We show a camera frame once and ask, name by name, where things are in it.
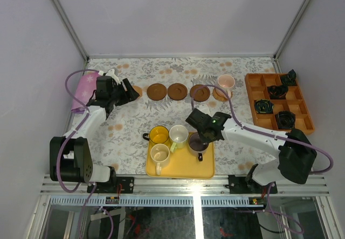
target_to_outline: mug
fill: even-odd
[[[231,92],[235,86],[235,79],[228,74],[224,74],[218,77],[217,82],[218,82],[218,85],[227,92],[229,97],[231,97]],[[217,88],[216,88],[216,92],[219,96],[225,97],[224,93]]]
[[[170,150],[164,144],[154,145],[150,152],[151,159],[156,163],[156,173],[161,175],[162,168],[170,163]]]
[[[169,131],[166,127],[156,126],[150,133],[144,133],[142,138],[151,141],[153,144],[169,144]]]
[[[176,149],[183,148],[189,136],[187,128],[183,125],[175,125],[169,131],[169,137],[171,141],[170,151],[174,153]]]
[[[203,143],[199,134],[193,133],[188,139],[189,152],[198,158],[199,161],[203,160],[203,154],[209,147],[209,143]]]

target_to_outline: tabletop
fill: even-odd
[[[115,107],[108,119],[98,128],[89,142],[93,162],[113,166],[118,174],[145,174],[148,142],[142,134],[162,125],[170,129],[182,124],[195,131],[185,119],[191,113],[191,97],[173,101],[166,96],[152,101],[146,94],[153,83],[168,88],[182,83],[187,88],[197,84],[217,83],[222,74],[235,78],[232,104],[236,116],[246,123],[253,123],[244,77],[247,73],[274,73],[271,58],[140,58],[140,59],[91,59],[87,68],[108,71],[117,68],[120,79],[128,78],[133,86],[142,90],[136,101]],[[213,115],[217,111],[230,113],[229,103],[217,101],[211,95],[206,103]],[[80,120],[76,115],[73,123]],[[274,157],[247,146],[227,140],[215,142],[215,174],[246,174],[255,163],[266,163]]]

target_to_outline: pink cloth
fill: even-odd
[[[81,77],[77,91],[75,91],[74,96],[78,98],[84,104],[87,104],[88,100],[92,96],[93,90],[96,90],[96,79],[100,76],[97,72],[87,74]],[[72,103],[72,112],[81,113],[84,111],[83,106],[76,100]]]

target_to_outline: yellow tray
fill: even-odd
[[[188,151],[188,145],[183,149],[176,149],[170,153],[170,163],[162,168],[161,175],[156,174],[156,165],[150,157],[153,143],[149,142],[146,157],[146,174],[152,177],[187,178],[187,179],[211,179],[215,175],[215,148],[210,143],[203,154],[203,161],[199,161]]]

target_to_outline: white wall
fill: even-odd
[[[83,61],[49,0],[0,0],[0,27],[0,237],[17,239],[66,123],[65,77]]]
[[[345,0],[313,0],[279,59],[294,68],[316,131],[310,141],[334,158],[327,185],[345,229]],[[318,155],[315,169],[328,165]]]
[[[90,55],[273,54],[303,0],[60,0]]]

